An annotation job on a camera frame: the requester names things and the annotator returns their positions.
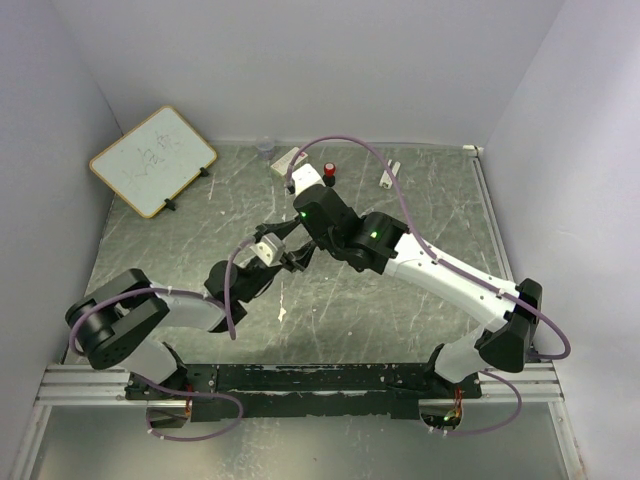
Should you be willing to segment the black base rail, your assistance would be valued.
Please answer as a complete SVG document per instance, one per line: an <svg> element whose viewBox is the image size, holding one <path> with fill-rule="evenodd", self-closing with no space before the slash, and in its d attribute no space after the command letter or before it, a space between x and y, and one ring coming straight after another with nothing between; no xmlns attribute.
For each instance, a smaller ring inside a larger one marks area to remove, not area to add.
<svg viewBox="0 0 640 480"><path fill-rule="evenodd" d="M381 415L414 420L423 400L451 405L456 390L465 399L482 395L476 374L444 384L426 363L190 364L169 387L230 395L242 403L246 418Z"/></svg>

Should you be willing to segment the clear plastic cup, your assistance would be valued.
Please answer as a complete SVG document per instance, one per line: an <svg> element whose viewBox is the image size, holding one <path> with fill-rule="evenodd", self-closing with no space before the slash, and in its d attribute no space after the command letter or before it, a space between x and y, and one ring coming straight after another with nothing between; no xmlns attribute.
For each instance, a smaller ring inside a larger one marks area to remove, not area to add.
<svg viewBox="0 0 640 480"><path fill-rule="evenodd" d="M269 136L262 136L255 141L258 156L265 161L271 160L275 152L275 142Z"/></svg>

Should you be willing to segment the small whiteboard wooden frame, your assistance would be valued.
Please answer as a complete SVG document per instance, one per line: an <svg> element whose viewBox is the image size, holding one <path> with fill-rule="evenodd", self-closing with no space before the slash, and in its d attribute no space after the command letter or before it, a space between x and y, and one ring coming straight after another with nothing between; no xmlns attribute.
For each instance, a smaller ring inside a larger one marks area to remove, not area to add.
<svg viewBox="0 0 640 480"><path fill-rule="evenodd" d="M138 215L175 208L174 198L208 174L216 150L169 105L89 162L90 170Z"/></svg>

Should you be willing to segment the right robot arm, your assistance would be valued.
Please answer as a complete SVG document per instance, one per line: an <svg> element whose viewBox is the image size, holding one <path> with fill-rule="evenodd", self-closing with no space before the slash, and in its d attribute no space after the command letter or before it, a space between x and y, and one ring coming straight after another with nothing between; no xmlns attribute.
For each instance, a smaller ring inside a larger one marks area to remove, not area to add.
<svg viewBox="0 0 640 480"><path fill-rule="evenodd" d="M297 194L294 209L316 245L354 270L371 270L422 287L462 309L479 326L432 354L426 390L443 398L469 375L489 367L523 370L538 319L542 286L518 284L477 270L434 248L421 248L403 222L382 212L363 217L330 187L312 185Z"/></svg>

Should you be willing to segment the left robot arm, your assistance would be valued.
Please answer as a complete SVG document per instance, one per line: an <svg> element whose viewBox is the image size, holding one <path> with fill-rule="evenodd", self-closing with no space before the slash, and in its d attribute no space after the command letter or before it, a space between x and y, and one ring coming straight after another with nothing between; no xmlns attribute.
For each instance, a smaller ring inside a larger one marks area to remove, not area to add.
<svg viewBox="0 0 640 480"><path fill-rule="evenodd" d="M242 265L232 259L216 263L202 293L164 287L138 268L123 272L69 308L70 350L96 370L119 366L149 380L162 398L178 397L188 369L168 343L154 339L154 330L185 327L233 334L247 314L245 304L258 298L280 271L303 271L309 265L313 241L295 251L284 244L299 223L259 225L239 246L250 249L252 257Z"/></svg>

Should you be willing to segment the white corner bracket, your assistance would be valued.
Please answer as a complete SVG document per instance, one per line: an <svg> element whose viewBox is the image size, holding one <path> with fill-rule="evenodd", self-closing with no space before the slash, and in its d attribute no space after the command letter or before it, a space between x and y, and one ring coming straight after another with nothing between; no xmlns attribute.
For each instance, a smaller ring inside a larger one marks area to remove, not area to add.
<svg viewBox="0 0 640 480"><path fill-rule="evenodd" d="M477 155L480 155L484 151L483 147L472 145L472 144L465 144L462 146L462 148L466 151L475 152Z"/></svg>

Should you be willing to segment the white plastic clip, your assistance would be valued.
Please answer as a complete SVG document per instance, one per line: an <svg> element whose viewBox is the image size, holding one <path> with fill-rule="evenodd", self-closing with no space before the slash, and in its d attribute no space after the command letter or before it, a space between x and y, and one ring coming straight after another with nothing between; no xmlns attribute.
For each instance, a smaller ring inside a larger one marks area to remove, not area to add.
<svg viewBox="0 0 640 480"><path fill-rule="evenodd" d="M383 170L381 178L379 180L379 186L383 189L389 190L393 187L393 178L398 177L401 163L392 159L387 162L388 167Z"/></svg>

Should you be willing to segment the red black stamp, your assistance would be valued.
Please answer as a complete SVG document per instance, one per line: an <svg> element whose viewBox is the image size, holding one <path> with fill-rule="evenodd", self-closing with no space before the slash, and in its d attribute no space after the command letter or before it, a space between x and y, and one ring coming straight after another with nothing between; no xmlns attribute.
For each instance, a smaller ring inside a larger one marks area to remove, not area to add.
<svg viewBox="0 0 640 480"><path fill-rule="evenodd" d="M335 178L336 166L332 162L328 162L323 167L323 182L328 187L333 187L336 182Z"/></svg>

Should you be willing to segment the white cardboard box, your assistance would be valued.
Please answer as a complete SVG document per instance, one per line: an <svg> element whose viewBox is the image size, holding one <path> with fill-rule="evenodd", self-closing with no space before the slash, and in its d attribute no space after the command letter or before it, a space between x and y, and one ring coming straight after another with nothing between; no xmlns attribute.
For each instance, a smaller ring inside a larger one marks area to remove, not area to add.
<svg viewBox="0 0 640 480"><path fill-rule="evenodd" d="M271 164L271 171L280 177L285 177L293 158L296 158L296 162L293 166L293 170L296 170L308 159L308 154L306 152L299 153L299 148L293 147Z"/></svg>

